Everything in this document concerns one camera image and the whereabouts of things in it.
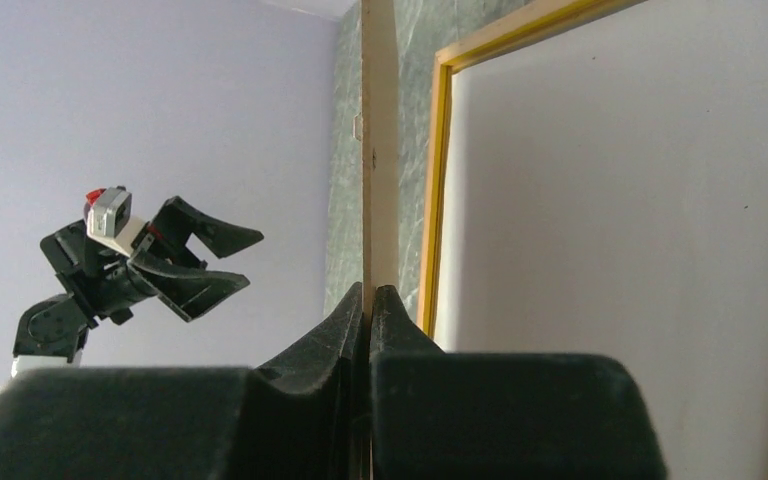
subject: white panel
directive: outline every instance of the white panel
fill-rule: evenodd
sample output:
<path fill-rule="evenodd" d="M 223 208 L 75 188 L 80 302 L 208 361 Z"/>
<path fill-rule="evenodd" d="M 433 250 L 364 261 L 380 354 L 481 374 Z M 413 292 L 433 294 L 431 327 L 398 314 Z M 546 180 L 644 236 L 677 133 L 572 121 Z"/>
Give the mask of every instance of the white panel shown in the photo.
<path fill-rule="evenodd" d="M 439 341 L 641 385 L 674 479 L 768 474 L 768 2 L 649 0 L 456 77 Z"/>

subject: white plastic piece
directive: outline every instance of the white plastic piece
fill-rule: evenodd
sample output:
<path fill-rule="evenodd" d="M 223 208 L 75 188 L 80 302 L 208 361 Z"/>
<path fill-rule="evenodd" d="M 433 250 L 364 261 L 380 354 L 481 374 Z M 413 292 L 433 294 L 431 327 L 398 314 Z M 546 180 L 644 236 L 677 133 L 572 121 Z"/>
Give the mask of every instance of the white plastic piece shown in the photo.
<path fill-rule="evenodd" d="M 81 354 L 83 350 L 78 350 L 72 363 L 66 361 L 65 357 L 47 357 L 41 355 L 19 355 L 13 359 L 13 366 L 10 369 L 10 377 L 16 378 L 16 375 L 33 370 L 36 368 L 63 368 L 78 367 L 81 364 Z"/>
<path fill-rule="evenodd" d="M 131 258 L 131 255 L 134 253 L 134 247 L 131 244 L 134 243 L 134 239 L 137 238 L 137 235 L 139 235 L 146 225 L 145 220 L 131 215 L 131 217 L 128 218 L 127 223 L 125 223 L 125 226 L 122 228 L 122 231 L 119 232 L 119 235 L 110 238 L 94 234 L 92 229 L 89 228 L 89 226 L 93 224 L 93 221 L 93 211 L 90 210 L 87 217 L 87 237 L 128 258 Z"/>

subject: black plastic piece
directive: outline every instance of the black plastic piece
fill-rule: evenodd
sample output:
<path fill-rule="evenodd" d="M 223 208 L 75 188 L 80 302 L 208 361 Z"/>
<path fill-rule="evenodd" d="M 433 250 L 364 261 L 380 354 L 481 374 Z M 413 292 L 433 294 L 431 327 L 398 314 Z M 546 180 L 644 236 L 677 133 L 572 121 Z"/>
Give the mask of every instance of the black plastic piece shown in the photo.
<path fill-rule="evenodd" d="M 65 357 L 71 362 L 87 341 L 88 321 L 68 295 L 39 302 L 19 319 L 13 355 Z"/>
<path fill-rule="evenodd" d="M 123 216 L 117 225 L 130 214 L 130 197 L 120 208 Z M 88 238 L 85 220 L 43 238 L 40 248 L 66 294 L 57 297 L 60 306 L 48 300 L 25 312 L 19 322 L 14 356 L 62 356 L 71 362 L 76 353 L 71 346 L 81 348 L 86 343 L 87 329 L 97 327 L 98 320 L 105 318 L 117 325 L 125 323 L 133 317 L 131 307 L 147 298 L 157 296 L 190 322 L 249 285 L 244 275 L 207 270 L 207 262 L 187 248 L 193 234 L 217 257 L 232 255 L 263 239 L 259 231 L 205 215 L 180 197 L 167 200 L 137 236 L 131 258 Z M 67 307 L 69 311 L 63 313 L 69 316 L 68 334 L 63 333 L 68 335 L 66 339 L 52 333 L 64 329 L 47 324 L 48 317 L 31 318 L 41 309 Z M 29 325 L 51 332 L 33 336 L 28 333 Z"/>
<path fill-rule="evenodd" d="M 0 478 L 666 478 L 642 396 L 593 355 L 444 354 L 354 285 L 261 367 L 27 372 Z"/>
<path fill-rule="evenodd" d="M 666 478 L 640 392 L 609 358 L 392 353 L 372 368 L 376 478 Z"/>

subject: wall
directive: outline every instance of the wall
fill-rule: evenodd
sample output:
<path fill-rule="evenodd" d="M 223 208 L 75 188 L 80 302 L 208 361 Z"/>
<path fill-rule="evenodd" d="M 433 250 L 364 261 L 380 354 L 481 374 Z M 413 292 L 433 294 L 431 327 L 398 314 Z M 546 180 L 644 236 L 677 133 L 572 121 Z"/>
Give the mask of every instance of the wall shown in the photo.
<path fill-rule="evenodd" d="M 280 8 L 286 8 L 296 12 L 316 15 L 329 20 L 339 20 L 343 18 L 346 11 L 357 2 L 357 0 L 261 0 L 267 5 L 274 5 Z"/>
<path fill-rule="evenodd" d="M 649 0 L 453 102 L 435 338 L 612 355 L 671 478 L 766 478 L 768 3 Z"/>
<path fill-rule="evenodd" d="M 256 365 L 321 321 L 336 34 L 254 0 L 0 2 L 0 385 L 19 316 L 61 291 L 39 240 L 100 186 L 266 240 L 211 262 L 249 288 L 189 325 L 146 301 L 84 365 Z"/>

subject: white ceiling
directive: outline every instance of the white ceiling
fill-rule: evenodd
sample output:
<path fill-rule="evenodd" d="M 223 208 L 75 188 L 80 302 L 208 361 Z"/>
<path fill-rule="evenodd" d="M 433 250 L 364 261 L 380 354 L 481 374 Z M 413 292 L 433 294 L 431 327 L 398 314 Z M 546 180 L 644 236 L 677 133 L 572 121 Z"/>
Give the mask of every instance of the white ceiling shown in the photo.
<path fill-rule="evenodd" d="M 356 0 L 261 0 L 263 3 L 288 10 L 308 13 L 329 20 L 343 18 Z"/>

